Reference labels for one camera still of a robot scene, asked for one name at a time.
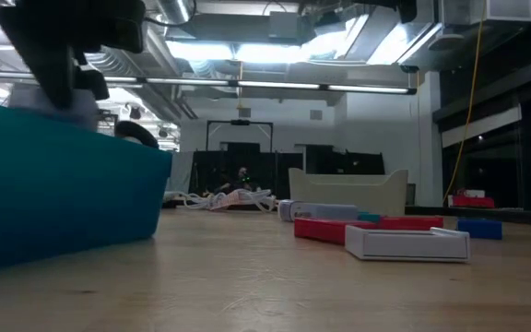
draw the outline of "red object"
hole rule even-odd
[[[376,229],[376,224],[368,221],[296,218],[294,220],[294,236],[329,243],[345,244],[346,226],[348,225],[362,229]]]
[[[452,196],[452,207],[495,208],[495,201],[489,197]]]
[[[431,227],[443,228],[441,217],[381,217],[380,230],[429,231]]]

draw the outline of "blue object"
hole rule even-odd
[[[501,240],[503,238],[502,223],[486,219],[458,219],[458,231],[467,231],[474,239]]]
[[[171,154],[0,107],[0,267],[155,232]]]
[[[380,222],[380,215],[375,215],[369,212],[361,211],[358,214],[359,221]]]

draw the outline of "table surface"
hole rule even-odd
[[[504,237],[361,262],[275,214],[164,210],[154,240],[0,269],[0,331],[531,332],[531,226]]]

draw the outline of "tangled cable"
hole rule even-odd
[[[208,197],[201,197],[197,194],[186,194],[183,192],[168,192],[165,193],[168,196],[183,196],[185,200],[183,204],[187,208],[191,209],[216,209],[224,208],[231,205],[227,202],[230,197],[238,195],[238,200],[234,199],[234,204],[238,205],[251,205],[255,204],[262,212],[271,212],[274,209],[276,197],[272,196],[271,190],[260,190],[258,192],[252,192],[245,189],[237,189],[230,194],[218,193]]]

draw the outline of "teal bin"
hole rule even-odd
[[[146,239],[171,154],[0,107],[0,267]]]

